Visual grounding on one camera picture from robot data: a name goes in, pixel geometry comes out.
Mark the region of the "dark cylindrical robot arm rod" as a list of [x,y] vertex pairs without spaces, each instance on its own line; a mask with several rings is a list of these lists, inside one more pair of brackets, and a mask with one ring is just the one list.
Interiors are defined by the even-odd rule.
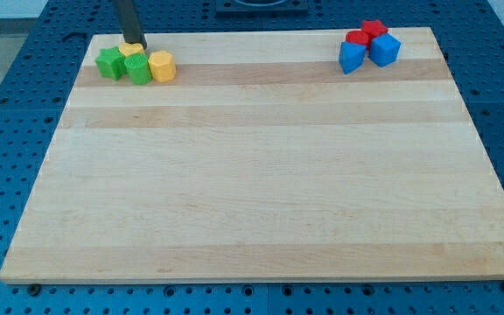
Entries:
[[141,44],[143,49],[146,49],[147,41],[134,1],[112,0],[112,4],[119,20],[124,41],[128,44]]

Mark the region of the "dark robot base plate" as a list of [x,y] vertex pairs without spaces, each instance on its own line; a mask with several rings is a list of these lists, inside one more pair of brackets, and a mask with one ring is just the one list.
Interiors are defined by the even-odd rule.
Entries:
[[308,0],[215,0],[217,16],[270,13],[306,13]]

